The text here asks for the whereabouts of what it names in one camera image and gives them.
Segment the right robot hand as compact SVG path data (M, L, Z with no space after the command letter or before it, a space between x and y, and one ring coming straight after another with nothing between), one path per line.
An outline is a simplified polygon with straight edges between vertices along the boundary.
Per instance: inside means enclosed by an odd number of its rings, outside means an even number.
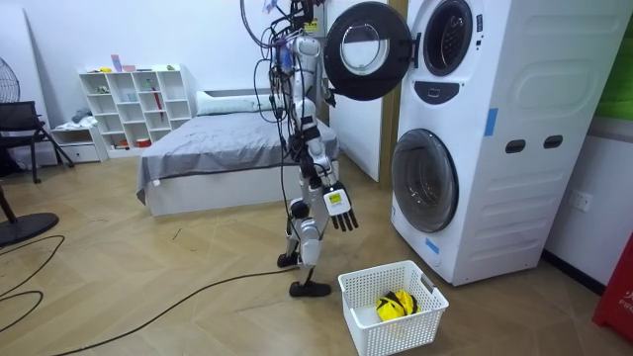
M331 186L323 188L322 191L323 200L333 227L343 232L358 228L359 223L344 184L342 182L336 182Z

